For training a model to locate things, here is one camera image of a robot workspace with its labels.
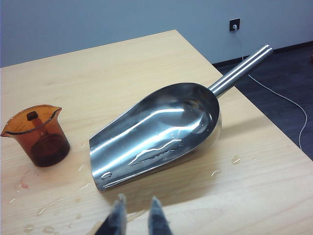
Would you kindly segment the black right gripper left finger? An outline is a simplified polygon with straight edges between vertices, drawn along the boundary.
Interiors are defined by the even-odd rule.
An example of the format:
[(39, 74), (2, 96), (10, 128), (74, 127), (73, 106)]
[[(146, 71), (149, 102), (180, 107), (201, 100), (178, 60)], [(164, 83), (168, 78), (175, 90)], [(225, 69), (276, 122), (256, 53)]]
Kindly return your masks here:
[(126, 227), (126, 198), (124, 194), (119, 194), (110, 214), (95, 232), (95, 235), (125, 235)]

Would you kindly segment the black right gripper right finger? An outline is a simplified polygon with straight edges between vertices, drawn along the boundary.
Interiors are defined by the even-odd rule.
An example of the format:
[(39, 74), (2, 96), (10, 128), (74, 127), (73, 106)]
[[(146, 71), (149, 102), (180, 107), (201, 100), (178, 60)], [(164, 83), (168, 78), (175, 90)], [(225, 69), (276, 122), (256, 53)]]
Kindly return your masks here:
[(169, 223), (165, 217), (161, 202), (156, 196), (152, 197), (149, 217), (148, 233), (150, 235), (172, 235)]

